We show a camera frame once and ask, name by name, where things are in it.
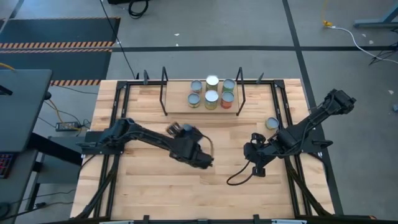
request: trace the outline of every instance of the wooden board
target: wooden board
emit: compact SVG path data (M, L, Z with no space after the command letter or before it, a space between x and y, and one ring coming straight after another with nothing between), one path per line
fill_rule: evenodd
M294 123L308 115L307 104L299 79L285 80L289 106ZM293 218L289 185L282 159L267 165L265 178L253 177L247 183L232 187L226 179L246 164L243 145L251 133L259 132L267 138L274 132L266 129L264 122L275 116L271 89L267 85L245 85L246 104L239 116L235 114L169 114L164 116L159 103L159 86L132 86L127 117L135 122L166 134L169 123L195 125L209 136L215 145L214 166L194 169L171 158L167 151L143 142L126 145L121 156L115 198L113 220L181 219L251 219L253 214L261 218ZM116 81L102 81L94 111L92 130L108 128L112 111ZM279 102L282 105L280 92ZM120 99L118 116L121 114L123 97ZM206 139L200 142L209 151ZM322 163L301 155L308 188L324 206L333 213L333 206ZM79 214L98 188L103 156L96 156L80 173L71 216ZM233 179L239 182L251 172L250 165ZM300 211L303 214L301 193L297 190ZM104 215L108 193L103 197L101 214Z
M221 94L223 89L223 81L218 84L218 102L217 108L214 110L208 110L205 107L205 93L206 93L206 81L202 81L202 92L200 95L200 106L192 108L188 104L188 95L191 93L191 81L169 81L167 82L166 89L166 101L165 107L168 113L234 113L236 114L239 110L239 96L237 89L240 85L235 85L233 94L235 100L232 103L232 107L224 109L221 107Z

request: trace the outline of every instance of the food can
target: food can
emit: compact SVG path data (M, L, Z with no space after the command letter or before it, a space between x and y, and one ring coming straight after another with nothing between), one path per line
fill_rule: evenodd
M219 80L218 80L217 76L215 76L215 75L207 76L206 91L209 91L209 90L217 91L218 90L218 82L219 82Z
M209 110L217 108L218 93L215 90L209 90L205 95L205 106Z
M274 130L279 127L279 121L276 118L268 118L266 122L268 130Z
M232 79L227 78L223 82L223 92L230 91L233 92L235 87L235 81Z
M200 96L197 93L191 93L188 95L188 104L192 108L197 108L200 105Z
M191 82L191 91L193 93L201 93L201 81L199 80L194 80Z
M225 91L221 96L221 106L224 109L230 109L234 101L234 94L231 91Z

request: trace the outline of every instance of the gray floor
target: gray floor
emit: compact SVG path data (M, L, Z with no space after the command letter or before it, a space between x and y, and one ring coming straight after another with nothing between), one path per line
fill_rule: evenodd
M0 17L8 17L16 2L1 1ZM381 17L395 2L330 1L325 18L336 26L352 30L361 45L390 45L397 41L398 34L388 29L356 30L352 23L355 19ZM322 28L321 0L289 0L289 4L301 46L353 45L347 33ZM123 9L126 4L105 5L110 16L122 18L119 37L125 47L293 46L282 1L152 0L147 14L139 20L129 18ZM16 18L89 16L103 16L97 0L25 0ZM391 105L398 103L398 65L380 62L368 66L371 58L362 52L304 52L303 56L317 103L332 88L343 89L358 100L352 113L330 118L323 125L326 138L335 142L330 147L330 155L345 214L398 220L395 212L398 207L398 114L391 110ZM266 78L301 78L293 51L129 52L127 58L135 72L146 69L151 78L160 77L162 66L167 67L169 78L205 78L209 73L233 77L239 66L247 78L256 78L262 72ZM122 53L113 53L108 79L118 78L131 78L131 74ZM96 86L74 88L98 91ZM73 113L81 121L91 119L94 95L59 87L51 87L50 91L61 110ZM52 124L57 122L55 113L46 105L40 117ZM60 135L42 121L37 122L35 132L43 136ZM49 185L41 193L68 191L73 187ZM66 202L72 198L42 200L64 199ZM69 212L70 206L58 205L20 217L17 222L50 221L46 216L51 220L64 220Z

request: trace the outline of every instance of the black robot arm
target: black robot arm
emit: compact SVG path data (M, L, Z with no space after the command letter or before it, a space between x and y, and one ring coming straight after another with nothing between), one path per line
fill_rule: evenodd
M169 126L167 132L174 138L143 128L131 118L123 118L117 120L112 128L103 132L96 147L117 148L129 141L140 140L168 150L171 158L192 167L206 169L212 166L212 156L204 153L198 143L203 135L197 128L187 124L182 128L178 123L174 123Z
M317 144L324 148L333 144L331 141L314 141L307 137L315 126L329 116L348 114L353 110L355 101L343 90L332 90L310 115L296 125L282 128L268 139L268 143L265 143L266 138L263 135L253 133L251 142L244 145L245 158L255 163L252 174L264 177L264 166L276 157L283 158L302 152L303 145Z

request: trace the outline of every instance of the floor mat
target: floor mat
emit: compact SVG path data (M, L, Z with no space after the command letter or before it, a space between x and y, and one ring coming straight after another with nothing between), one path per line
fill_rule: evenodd
M120 18L109 18L116 33ZM0 34L0 48L110 47L116 41L102 17L11 19Z
M99 85L110 58L110 49L0 50L0 62L15 69L51 69L51 85L61 86Z

